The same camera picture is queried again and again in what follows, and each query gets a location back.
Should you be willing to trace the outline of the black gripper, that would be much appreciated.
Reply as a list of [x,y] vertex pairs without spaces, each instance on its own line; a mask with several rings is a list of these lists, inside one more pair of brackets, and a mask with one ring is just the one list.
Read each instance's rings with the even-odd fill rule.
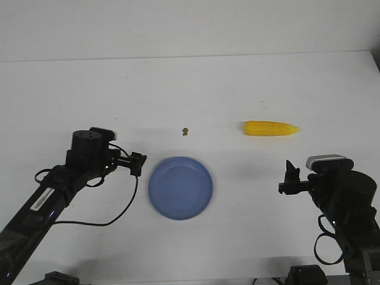
[[146,162],[147,156],[141,153],[132,152],[130,155],[121,148],[111,148],[111,163],[113,170],[124,167],[131,176],[141,176],[142,166]]
[[311,189],[309,181],[300,180],[300,169],[295,168],[289,160],[286,160],[284,182],[279,183],[278,192],[285,195],[296,195],[301,192],[309,192]]

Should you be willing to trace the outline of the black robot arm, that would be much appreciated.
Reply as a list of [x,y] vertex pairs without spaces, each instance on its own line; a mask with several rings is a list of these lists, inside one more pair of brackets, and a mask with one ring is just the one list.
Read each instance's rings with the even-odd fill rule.
[[105,177],[122,166],[131,176],[141,176],[147,157],[114,146],[112,130],[90,128],[75,131],[65,164],[47,169],[39,187],[1,230],[1,284],[12,284],[56,219],[89,181]]
[[319,237],[329,237],[341,249],[336,264],[344,263],[350,284],[379,284],[379,225],[372,201],[376,182],[354,170],[354,162],[340,155],[311,156],[306,161],[311,171],[300,180],[300,170],[286,162],[281,194],[307,192],[332,227],[327,230],[319,222]]

